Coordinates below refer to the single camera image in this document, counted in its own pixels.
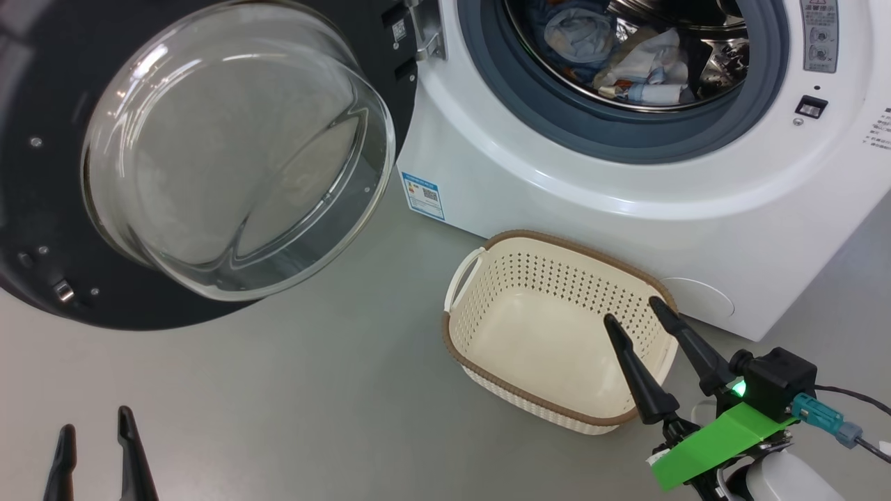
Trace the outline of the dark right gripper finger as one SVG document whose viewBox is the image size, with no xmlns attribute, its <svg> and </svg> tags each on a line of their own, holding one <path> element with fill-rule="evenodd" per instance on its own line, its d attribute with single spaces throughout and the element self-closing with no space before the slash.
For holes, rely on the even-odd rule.
<svg viewBox="0 0 891 501">
<path fill-rule="evenodd" d="M 704 395 L 716 396 L 728 390 L 735 380 L 730 365 L 699 333 L 690 327 L 668 304 L 659 297 L 650 297 L 649 306 L 666 332 L 678 340 L 679 346 L 699 377 L 699 387 Z"/>
<path fill-rule="evenodd" d="M 604 327 L 643 424 L 659 424 L 677 418 L 680 408 L 678 401 L 662 389 L 640 361 L 633 351 L 631 338 L 617 317 L 612 314 L 604 316 Z"/>
</svg>

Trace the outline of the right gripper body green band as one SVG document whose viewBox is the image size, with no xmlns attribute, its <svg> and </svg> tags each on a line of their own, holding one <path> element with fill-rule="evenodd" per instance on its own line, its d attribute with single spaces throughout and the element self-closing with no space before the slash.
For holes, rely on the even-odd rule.
<svg viewBox="0 0 891 501">
<path fill-rule="evenodd" d="M 662 491 L 687 485 L 701 500 L 732 500 L 725 487 L 726 463 L 758 448 L 774 434 L 783 434 L 795 422 L 787 417 L 779 422 L 747 404 L 733 406 L 704 427 L 677 415 L 674 397 L 646 401 L 646 423 L 662 424 L 665 450 L 658 453 L 650 470 Z"/>
</svg>

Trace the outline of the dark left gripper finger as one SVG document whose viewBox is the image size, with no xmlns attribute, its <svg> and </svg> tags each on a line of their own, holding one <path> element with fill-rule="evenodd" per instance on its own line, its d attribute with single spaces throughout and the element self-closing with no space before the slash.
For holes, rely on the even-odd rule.
<svg viewBox="0 0 891 501">
<path fill-rule="evenodd" d="M 129 406 L 118 407 L 117 432 L 118 444 L 122 447 L 120 500 L 159 500 L 136 418 Z"/>
<path fill-rule="evenodd" d="M 42 500 L 71 501 L 74 499 L 72 476 L 76 465 L 76 430 L 73 424 L 65 424 L 58 433 L 53 463 L 49 470 Z"/>
</svg>

